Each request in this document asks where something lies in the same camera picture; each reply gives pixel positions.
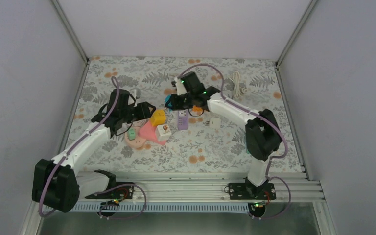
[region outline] pink plastic piece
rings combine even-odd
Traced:
[[[146,142],[146,139],[140,137],[138,135],[138,132],[141,131],[141,128],[140,127],[137,127],[137,126],[134,126],[133,129],[135,130],[136,132],[136,138],[134,140],[129,140],[129,136],[127,135],[127,132],[124,134],[124,140],[126,141],[126,144],[132,148],[140,148],[142,147],[145,142]]]
[[[152,141],[161,145],[166,144],[166,141],[158,141],[155,135],[156,126],[152,126],[150,121],[148,121],[140,130],[139,136],[146,139],[147,141]]]

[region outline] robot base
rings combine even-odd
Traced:
[[[229,183],[228,190],[230,193],[230,200],[267,200],[267,192],[270,196],[270,200],[276,199],[276,191],[275,186],[272,183],[268,183],[267,181],[262,185],[254,187],[250,190],[250,186],[246,183]]]

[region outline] coiled white cable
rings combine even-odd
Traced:
[[[230,80],[234,83],[234,89],[233,89],[233,97],[235,99],[239,99],[244,96],[247,92],[247,88],[240,87],[240,80],[241,80],[241,75],[238,71],[235,71],[233,75],[230,77]]]

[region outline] white wall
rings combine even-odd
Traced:
[[[376,234],[376,1],[319,1],[281,75],[338,233]]]
[[[310,0],[59,0],[88,55],[277,60]]]
[[[0,235],[18,234],[34,166],[53,156],[84,63],[48,0],[0,0]]]

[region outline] floral pattern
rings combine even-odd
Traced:
[[[282,95],[278,86],[274,64],[258,59],[204,59],[175,57],[120,57],[96,56],[90,63],[87,78],[72,124],[69,143],[77,139],[91,122],[100,107],[109,100],[113,90],[110,78],[116,76],[120,87],[141,91],[140,101],[148,101],[157,109],[164,109],[172,135],[165,145],[147,141],[138,149],[129,147],[122,136],[114,136],[104,143],[85,162],[84,170],[134,172],[248,172],[252,156],[245,147],[245,132],[220,115],[204,112],[190,117],[188,130],[179,131],[177,112],[165,108],[165,98],[175,92],[171,80],[187,67],[197,63],[216,66],[224,74],[224,92],[232,96],[234,85],[229,76],[235,71],[241,74],[241,87],[247,88],[239,103],[257,110],[270,109],[289,145],[286,158],[274,160],[271,172],[300,172],[300,163],[292,138]],[[206,67],[193,69],[204,85],[220,88],[221,77]],[[222,120],[219,130],[210,129],[210,117]],[[142,126],[145,120],[135,122]],[[278,154],[284,151],[281,145]]]

